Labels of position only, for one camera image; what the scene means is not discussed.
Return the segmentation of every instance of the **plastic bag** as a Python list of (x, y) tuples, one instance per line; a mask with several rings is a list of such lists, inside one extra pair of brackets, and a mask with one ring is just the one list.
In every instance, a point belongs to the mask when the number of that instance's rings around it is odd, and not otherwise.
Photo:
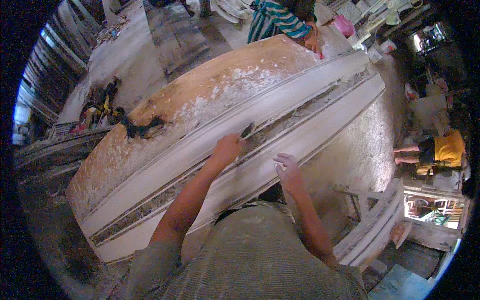
[(335, 21), (333, 24), (345, 37), (356, 34), (352, 21), (347, 19), (344, 15), (341, 14), (339, 16), (334, 16), (334, 18)]

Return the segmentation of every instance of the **right hand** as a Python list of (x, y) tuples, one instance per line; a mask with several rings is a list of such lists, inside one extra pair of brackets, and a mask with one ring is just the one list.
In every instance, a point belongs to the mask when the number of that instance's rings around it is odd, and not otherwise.
[[(280, 184), (283, 189), (294, 198), (305, 194), (307, 190), (295, 157), (291, 154), (279, 153), (273, 160), (277, 162), (275, 170), (280, 177)], [(284, 171), (280, 164), (283, 164), (287, 170)]]
[(307, 48), (308, 50), (311, 50), (315, 53), (318, 53), (318, 51), (322, 51), (313, 29), (311, 29), (310, 32), (305, 36), (304, 41), (305, 48)]
[(245, 141), (240, 138), (240, 134), (232, 133), (226, 135), (218, 140), (208, 162), (219, 171), (222, 171), (237, 158), (244, 145)]

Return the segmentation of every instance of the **yellow object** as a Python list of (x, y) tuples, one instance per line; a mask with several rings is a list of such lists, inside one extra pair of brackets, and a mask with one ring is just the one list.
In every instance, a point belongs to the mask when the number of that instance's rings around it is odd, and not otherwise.
[(449, 167), (462, 165), (464, 149), (465, 144), (458, 130), (450, 130), (446, 136), (435, 138), (435, 160), (446, 161)]

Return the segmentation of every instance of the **black cloth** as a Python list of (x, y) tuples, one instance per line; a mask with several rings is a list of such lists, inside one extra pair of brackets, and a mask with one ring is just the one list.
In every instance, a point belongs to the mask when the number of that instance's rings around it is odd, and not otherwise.
[(435, 162), (435, 140), (433, 138), (420, 142), (419, 149), (419, 161), (421, 163), (432, 164)]

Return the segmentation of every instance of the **striped shirt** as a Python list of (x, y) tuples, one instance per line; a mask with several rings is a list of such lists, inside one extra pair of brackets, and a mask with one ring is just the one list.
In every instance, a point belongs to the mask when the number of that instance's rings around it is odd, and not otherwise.
[(275, 36), (280, 31), (290, 38), (302, 38), (310, 32), (310, 26), (300, 21), (298, 17), (277, 2), (254, 0), (254, 4), (259, 9), (253, 13), (248, 43)]

